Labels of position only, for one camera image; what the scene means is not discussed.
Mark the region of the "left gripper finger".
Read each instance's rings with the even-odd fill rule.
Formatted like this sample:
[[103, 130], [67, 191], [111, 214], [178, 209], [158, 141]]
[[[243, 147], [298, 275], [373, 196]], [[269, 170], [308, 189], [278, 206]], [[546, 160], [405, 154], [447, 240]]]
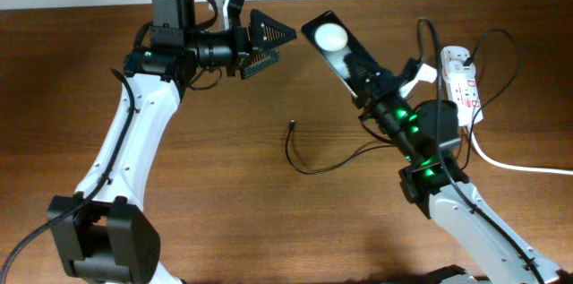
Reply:
[[248, 56], [239, 66], [241, 79], [246, 80], [253, 77], [267, 67], [277, 63], [279, 59], [280, 54], [275, 49]]
[[249, 36], [254, 53], [263, 54], [297, 39], [296, 30], [258, 9], [250, 13]]

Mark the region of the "black smartphone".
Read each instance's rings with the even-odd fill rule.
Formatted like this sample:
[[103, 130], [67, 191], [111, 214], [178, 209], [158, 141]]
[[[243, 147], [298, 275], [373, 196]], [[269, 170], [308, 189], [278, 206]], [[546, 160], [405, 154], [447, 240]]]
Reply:
[[333, 11], [327, 11], [307, 22], [301, 31], [355, 99], [361, 91], [351, 91], [348, 86], [346, 79], [349, 74], [344, 57], [356, 54], [378, 65], [376, 60]]

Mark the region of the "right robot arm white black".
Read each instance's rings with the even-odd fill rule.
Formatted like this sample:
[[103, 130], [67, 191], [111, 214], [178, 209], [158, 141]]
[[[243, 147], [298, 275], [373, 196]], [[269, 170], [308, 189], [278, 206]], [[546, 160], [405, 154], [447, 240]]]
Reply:
[[372, 119], [405, 156], [400, 185], [410, 203], [469, 253], [492, 283], [570, 283], [572, 274], [539, 253], [484, 201], [452, 156], [460, 143], [457, 108], [441, 96], [411, 108], [401, 90], [426, 65], [412, 59], [394, 75], [371, 59], [344, 58], [346, 83], [363, 118]]

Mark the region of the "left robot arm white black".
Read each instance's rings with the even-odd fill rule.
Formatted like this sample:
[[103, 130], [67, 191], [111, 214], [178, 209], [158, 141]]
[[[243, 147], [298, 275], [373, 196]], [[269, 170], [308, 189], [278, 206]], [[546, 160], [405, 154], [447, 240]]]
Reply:
[[167, 124], [204, 73], [248, 79], [296, 37], [259, 10], [243, 26], [244, 0], [209, 0], [205, 22], [196, 21], [194, 0], [151, 2], [152, 19], [116, 73], [122, 94], [98, 156], [73, 195], [54, 197], [47, 211], [64, 272], [89, 283], [175, 282], [143, 207]]

